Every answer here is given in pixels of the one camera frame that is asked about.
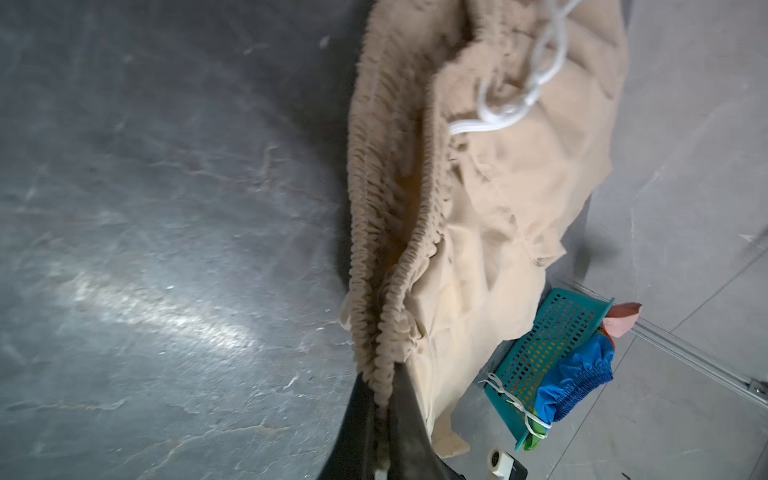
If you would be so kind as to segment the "beige drawstring shorts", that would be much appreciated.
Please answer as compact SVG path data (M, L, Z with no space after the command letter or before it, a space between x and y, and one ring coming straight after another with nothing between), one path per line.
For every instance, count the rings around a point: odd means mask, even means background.
M450 416L503 341L532 327L563 236L612 168L629 59L618 1L568 4L565 62L531 111L491 132L451 123L520 94L541 1L378 1L351 100L351 269L341 312L375 402L375 450L405 365L434 451L465 453Z

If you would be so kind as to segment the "teal plastic basket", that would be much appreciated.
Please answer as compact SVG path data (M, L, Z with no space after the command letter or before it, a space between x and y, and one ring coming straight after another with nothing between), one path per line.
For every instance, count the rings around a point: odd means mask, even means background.
M517 451L531 451L548 436L552 424L534 412L537 389L553 367L588 340L612 300L602 301L555 288L541 302L532 329L515 340L496 370L481 382L485 393L516 440Z

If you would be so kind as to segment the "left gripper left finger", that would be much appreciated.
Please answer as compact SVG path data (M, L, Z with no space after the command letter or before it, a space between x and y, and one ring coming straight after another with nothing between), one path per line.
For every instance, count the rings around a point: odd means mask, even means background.
M373 392L359 374L328 459L318 480L374 480L376 406Z

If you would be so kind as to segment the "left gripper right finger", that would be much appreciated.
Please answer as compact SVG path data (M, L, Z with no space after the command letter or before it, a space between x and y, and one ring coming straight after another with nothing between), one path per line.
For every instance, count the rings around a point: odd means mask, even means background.
M434 452L407 366L403 363L396 363L394 368L388 428L388 479L464 479Z

